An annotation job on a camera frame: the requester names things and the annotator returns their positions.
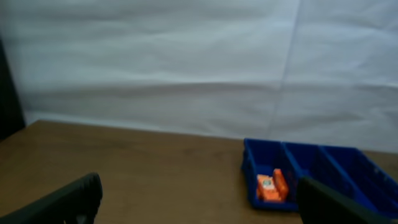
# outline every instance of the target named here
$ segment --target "black object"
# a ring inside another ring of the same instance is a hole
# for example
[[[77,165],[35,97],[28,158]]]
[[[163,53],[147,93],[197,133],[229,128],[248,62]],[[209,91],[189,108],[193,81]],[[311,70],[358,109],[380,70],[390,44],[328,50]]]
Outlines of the black object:
[[[102,199],[97,173],[88,174],[61,189],[0,218],[1,224],[92,224]]]
[[[0,39],[0,139],[8,137],[24,127],[21,106]]]
[[[310,177],[299,180],[297,203],[304,224],[392,223],[390,219],[363,207]]]

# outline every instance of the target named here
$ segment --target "orange object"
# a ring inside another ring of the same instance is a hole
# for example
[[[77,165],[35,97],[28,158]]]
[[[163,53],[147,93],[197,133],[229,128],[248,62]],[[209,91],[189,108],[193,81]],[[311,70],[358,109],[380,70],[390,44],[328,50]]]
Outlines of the orange object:
[[[267,175],[257,175],[257,189],[259,198],[266,202],[282,202],[278,190],[275,187],[272,177]]]
[[[286,184],[284,175],[282,174],[282,171],[280,169],[274,169],[274,182],[277,191],[279,192],[280,198],[282,200],[285,200],[287,197],[287,194],[289,193],[289,188]]]

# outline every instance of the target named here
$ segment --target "wooden table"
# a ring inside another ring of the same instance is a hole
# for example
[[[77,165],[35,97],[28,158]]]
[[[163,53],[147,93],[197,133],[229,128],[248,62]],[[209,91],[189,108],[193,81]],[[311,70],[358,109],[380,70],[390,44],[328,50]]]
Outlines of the wooden table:
[[[240,140],[39,121],[0,143],[0,215],[96,171],[96,223],[301,223],[246,200]],[[366,153],[398,179],[398,155]]]

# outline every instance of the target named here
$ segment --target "blue plastic tray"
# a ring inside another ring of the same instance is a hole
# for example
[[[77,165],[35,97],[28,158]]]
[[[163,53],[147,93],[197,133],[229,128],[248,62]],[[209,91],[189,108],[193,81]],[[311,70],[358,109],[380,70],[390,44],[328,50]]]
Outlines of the blue plastic tray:
[[[289,185],[287,200],[260,201],[257,175],[272,176],[275,168]],[[254,208],[298,211],[297,182],[309,175],[375,212],[398,218],[397,183],[355,148],[245,139],[242,170]]]

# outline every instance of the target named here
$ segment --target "white sheet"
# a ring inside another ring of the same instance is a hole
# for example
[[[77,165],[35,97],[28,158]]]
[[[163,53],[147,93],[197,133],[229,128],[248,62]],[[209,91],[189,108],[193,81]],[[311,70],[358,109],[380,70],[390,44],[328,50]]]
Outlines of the white sheet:
[[[398,152],[396,1],[3,4],[30,123]]]

